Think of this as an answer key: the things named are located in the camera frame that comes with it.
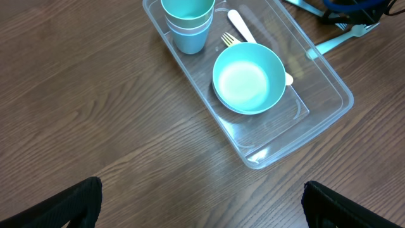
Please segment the light blue bowl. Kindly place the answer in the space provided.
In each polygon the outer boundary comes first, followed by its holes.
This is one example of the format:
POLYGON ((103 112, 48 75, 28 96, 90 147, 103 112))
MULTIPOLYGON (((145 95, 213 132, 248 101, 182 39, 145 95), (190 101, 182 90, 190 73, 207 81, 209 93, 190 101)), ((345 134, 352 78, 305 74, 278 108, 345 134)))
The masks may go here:
POLYGON ((216 96, 228 109, 243 115, 256 115, 275 106, 293 81, 277 54, 262 44, 230 46, 213 66, 216 96))

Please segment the teal cup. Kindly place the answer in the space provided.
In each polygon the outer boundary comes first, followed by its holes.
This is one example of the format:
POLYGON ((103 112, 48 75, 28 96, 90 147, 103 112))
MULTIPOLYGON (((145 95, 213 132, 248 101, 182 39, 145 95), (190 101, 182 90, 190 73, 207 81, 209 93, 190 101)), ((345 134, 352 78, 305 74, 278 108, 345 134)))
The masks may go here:
POLYGON ((191 29, 209 19, 215 0, 161 0, 161 5, 169 21, 179 27, 191 29))

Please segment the white plastic spoon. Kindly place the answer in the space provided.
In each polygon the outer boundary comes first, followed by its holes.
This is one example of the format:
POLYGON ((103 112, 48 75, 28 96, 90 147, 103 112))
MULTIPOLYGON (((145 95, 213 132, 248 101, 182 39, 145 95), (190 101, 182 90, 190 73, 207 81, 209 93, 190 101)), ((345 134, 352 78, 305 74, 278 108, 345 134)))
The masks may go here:
POLYGON ((239 33, 242 35, 242 37, 247 41, 247 42, 253 42, 256 43, 256 40, 254 39, 251 31, 248 29, 245 21, 242 19, 241 15, 239 12, 235 9, 231 9, 228 14, 228 19, 232 22, 234 27, 239 31, 239 33))

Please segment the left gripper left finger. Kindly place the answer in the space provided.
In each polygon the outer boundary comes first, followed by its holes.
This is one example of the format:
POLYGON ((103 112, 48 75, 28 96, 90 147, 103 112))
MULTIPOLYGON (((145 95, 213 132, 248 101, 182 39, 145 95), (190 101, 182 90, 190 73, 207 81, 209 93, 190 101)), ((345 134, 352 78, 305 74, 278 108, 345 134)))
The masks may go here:
POLYGON ((101 212, 102 200, 100 178, 89 177, 1 221, 1 227, 94 228, 101 212))

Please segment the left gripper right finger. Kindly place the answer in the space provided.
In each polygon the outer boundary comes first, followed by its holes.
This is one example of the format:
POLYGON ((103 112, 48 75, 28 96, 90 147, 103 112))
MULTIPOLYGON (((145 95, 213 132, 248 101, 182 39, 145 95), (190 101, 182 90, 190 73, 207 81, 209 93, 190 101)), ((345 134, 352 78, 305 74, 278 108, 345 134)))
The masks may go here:
POLYGON ((401 228, 313 180, 304 184, 301 205, 309 228, 401 228))

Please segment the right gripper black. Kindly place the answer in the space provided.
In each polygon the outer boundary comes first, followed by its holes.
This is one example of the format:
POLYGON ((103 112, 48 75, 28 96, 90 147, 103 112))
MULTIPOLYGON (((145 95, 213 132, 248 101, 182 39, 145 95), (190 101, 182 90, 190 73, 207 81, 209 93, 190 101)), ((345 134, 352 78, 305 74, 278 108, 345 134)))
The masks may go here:
POLYGON ((327 7, 320 18, 323 24, 347 23, 349 25, 373 25, 380 21, 382 15, 396 16, 404 13, 404 9, 391 12, 396 0, 323 0, 327 7), (331 13, 339 15, 329 18, 331 13))

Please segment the blue cup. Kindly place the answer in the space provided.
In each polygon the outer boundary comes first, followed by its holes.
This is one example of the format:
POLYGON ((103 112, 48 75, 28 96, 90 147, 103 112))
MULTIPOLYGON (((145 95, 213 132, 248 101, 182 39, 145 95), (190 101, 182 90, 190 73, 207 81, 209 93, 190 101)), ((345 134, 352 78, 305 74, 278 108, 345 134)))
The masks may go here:
POLYGON ((185 54, 196 54, 203 49, 208 39, 211 22, 212 19, 208 20, 198 32, 185 34, 181 33, 179 29, 172 26, 168 20, 166 21, 168 27, 170 28, 174 43, 178 49, 185 54))

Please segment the yellow plastic fork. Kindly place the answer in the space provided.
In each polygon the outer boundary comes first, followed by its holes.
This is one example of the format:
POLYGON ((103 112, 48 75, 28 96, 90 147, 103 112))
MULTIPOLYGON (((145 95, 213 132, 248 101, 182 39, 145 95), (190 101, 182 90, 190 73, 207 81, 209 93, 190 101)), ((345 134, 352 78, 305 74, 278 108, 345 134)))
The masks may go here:
POLYGON ((229 34, 228 32, 225 32, 224 34, 222 34, 221 39, 227 47, 230 47, 230 46, 233 46, 236 44, 240 44, 240 41, 233 35, 229 34))

